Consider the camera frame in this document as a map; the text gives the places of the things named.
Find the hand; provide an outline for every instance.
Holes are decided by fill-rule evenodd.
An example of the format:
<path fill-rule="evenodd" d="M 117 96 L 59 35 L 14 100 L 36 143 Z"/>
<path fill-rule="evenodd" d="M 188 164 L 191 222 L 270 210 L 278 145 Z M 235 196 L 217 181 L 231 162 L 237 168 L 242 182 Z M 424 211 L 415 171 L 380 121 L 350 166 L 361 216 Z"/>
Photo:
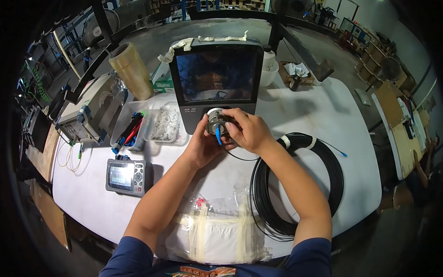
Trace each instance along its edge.
<path fill-rule="evenodd" d="M 221 137 L 221 141 L 226 145 L 219 145 L 217 138 L 208 134 L 206 131 L 206 123 L 208 122 L 208 115 L 205 114 L 197 125 L 188 146 L 182 156 L 186 157 L 197 169 L 207 165 L 212 159 L 223 151 L 235 148 L 235 145 L 229 144 L 231 139 L 229 137 Z"/>
<path fill-rule="evenodd" d="M 427 138 L 426 139 L 426 150 L 425 152 L 427 152 L 429 155 L 432 154 L 432 152 L 434 151 L 434 147 L 435 147 L 435 142 L 432 141 L 431 138 Z"/>
<path fill-rule="evenodd" d="M 418 155 L 415 150 L 414 150 L 414 165 L 416 168 L 418 168 L 418 166 L 420 166 L 420 161 L 418 160 Z"/>
<path fill-rule="evenodd" d="M 276 140 L 272 137 L 264 120 L 257 115 L 243 112 L 241 109 L 224 109 L 223 114 L 233 117 L 242 130 L 232 122 L 225 124 L 231 138 L 249 152 L 260 153 Z"/>

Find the clear packing tape roll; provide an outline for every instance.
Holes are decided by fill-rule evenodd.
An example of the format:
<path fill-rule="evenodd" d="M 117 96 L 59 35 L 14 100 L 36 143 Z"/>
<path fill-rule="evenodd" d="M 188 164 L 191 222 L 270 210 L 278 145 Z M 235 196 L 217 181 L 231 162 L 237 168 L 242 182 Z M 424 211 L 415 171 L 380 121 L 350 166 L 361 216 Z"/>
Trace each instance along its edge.
<path fill-rule="evenodd" d="M 205 203 L 199 211 L 180 214 L 171 224 L 174 230 L 165 240 L 168 252 L 200 264 L 248 264 L 269 260 L 264 235 L 255 225 L 247 201 L 238 216 L 208 211 Z"/>
<path fill-rule="evenodd" d="M 149 72 L 133 43 L 124 43 L 111 54 L 114 58 L 109 58 L 109 63 L 137 100 L 154 95 Z"/>

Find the display screen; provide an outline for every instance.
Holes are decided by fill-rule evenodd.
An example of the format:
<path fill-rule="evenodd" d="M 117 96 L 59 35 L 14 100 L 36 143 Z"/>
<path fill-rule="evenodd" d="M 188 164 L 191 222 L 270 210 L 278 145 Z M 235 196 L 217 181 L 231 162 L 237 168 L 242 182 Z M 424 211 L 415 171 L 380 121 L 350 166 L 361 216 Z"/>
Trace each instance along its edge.
<path fill-rule="evenodd" d="M 123 190 L 132 190 L 132 179 L 134 177 L 134 164 L 110 164 L 109 185 Z"/>
<path fill-rule="evenodd" d="M 256 53 L 208 51 L 177 56 L 184 100 L 249 100 Z"/>

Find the white bottle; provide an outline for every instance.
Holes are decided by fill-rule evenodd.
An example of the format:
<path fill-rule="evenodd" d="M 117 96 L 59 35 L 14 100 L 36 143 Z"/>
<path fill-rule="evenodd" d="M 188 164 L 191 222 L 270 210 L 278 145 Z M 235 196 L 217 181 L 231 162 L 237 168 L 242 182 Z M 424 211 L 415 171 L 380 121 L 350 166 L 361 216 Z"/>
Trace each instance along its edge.
<path fill-rule="evenodd" d="M 274 61 L 276 59 L 276 54 L 271 50 L 271 47 L 267 44 L 263 45 L 264 56 L 263 56 L 263 66 L 261 70 L 271 71 Z"/>

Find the blue connector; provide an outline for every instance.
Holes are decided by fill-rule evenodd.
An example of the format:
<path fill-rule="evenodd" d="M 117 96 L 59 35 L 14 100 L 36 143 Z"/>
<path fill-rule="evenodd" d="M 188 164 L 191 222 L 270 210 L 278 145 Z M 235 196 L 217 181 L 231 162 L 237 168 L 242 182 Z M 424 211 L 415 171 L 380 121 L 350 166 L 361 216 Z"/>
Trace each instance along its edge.
<path fill-rule="evenodd" d="M 222 140 L 220 137 L 220 125 L 217 124 L 217 127 L 215 128 L 215 137 L 217 138 L 218 144 L 222 144 Z"/>

